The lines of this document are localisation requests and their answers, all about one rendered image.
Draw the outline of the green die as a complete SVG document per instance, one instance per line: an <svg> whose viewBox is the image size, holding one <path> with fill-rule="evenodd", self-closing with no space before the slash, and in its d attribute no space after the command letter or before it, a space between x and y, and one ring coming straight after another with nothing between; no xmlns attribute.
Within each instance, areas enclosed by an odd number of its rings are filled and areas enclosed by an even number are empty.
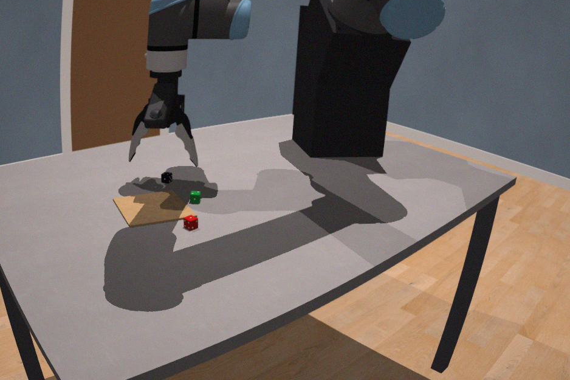
<svg viewBox="0 0 570 380"><path fill-rule="evenodd" d="M199 204L201 201L201 192L191 191L190 193L190 203Z"/></svg>

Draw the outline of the red die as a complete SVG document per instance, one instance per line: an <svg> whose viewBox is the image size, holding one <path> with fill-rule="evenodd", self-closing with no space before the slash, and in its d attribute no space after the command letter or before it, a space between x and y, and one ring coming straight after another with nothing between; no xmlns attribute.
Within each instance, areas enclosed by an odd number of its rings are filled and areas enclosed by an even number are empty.
<svg viewBox="0 0 570 380"><path fill-rule="evenodd" d="M184 228L188 230L194 230L198 228L198 218L195 216L184 217Z"/></svg>

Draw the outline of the tan mat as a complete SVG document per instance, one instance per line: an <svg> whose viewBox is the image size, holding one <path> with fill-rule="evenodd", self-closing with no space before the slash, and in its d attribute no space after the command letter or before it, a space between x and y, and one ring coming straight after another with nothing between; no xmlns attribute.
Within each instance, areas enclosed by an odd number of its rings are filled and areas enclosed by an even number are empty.
<svg viewBox="0 0 570 380"><path fill-rule="evenodd" d="M129 227L145 226L197 217L172 190L113 198Z"/></svg>

